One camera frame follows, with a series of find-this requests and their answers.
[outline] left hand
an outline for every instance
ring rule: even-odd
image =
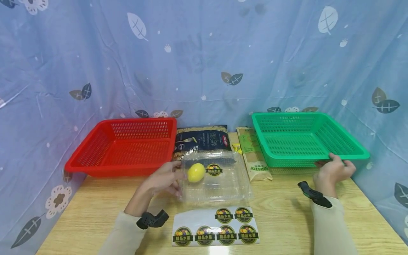
[[[176,167],[180,165],[180,161],[164,163],[144,181],[143,184],[146,185],[152,196],[163,190],[181,196],[180,186],[177,181],[185,180],[187,176],[183,172],[177,171]]]

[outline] lemon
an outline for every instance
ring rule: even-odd
[[[201,163],[195,163],[187,171],[189,182],[199,182],[205,175],[205,167]]]

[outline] clear container lid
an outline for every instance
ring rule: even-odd
[[[253,197],[251,183],[240,154],[231,151],[196,152],[185,155],[182,170],[187,173],[195,163],[206,169],[196,183],[180,182],[184,202],[248,200]]]

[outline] sticker sheet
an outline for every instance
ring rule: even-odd
[[[176,214],[173,246],[258,244],[258,227],[251,207],[200,209]]]

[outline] sleeve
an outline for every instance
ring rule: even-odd
[[[146,232],[136,225],[139,219],[120,212],[98,255],[134,255]]]
[[[356,246],[344,222],[344,208],[337,198],[326,197],[331,208],[311,202],[315,222],[315,255],[356,255]]]

